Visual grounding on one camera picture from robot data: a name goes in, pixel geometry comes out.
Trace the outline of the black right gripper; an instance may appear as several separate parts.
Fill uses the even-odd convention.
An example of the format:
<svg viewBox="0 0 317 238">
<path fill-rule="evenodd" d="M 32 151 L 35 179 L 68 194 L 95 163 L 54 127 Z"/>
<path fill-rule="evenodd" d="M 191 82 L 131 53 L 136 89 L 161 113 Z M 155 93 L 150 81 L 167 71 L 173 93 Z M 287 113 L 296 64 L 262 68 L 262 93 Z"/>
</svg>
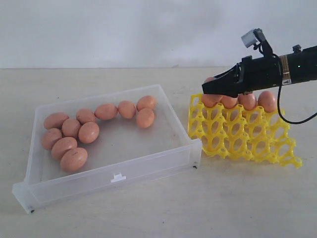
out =
<svg viewBox="0 0 317 238">
<path fill-rule="evenodd" d="M 242 58 L 239 66 L 216 75 L 213 80 L 202 84 L 204 94 L 238 97 L 253 91 L 281 85 L 282 66 L 279 57 L 251 56 Z"/>
</svg>

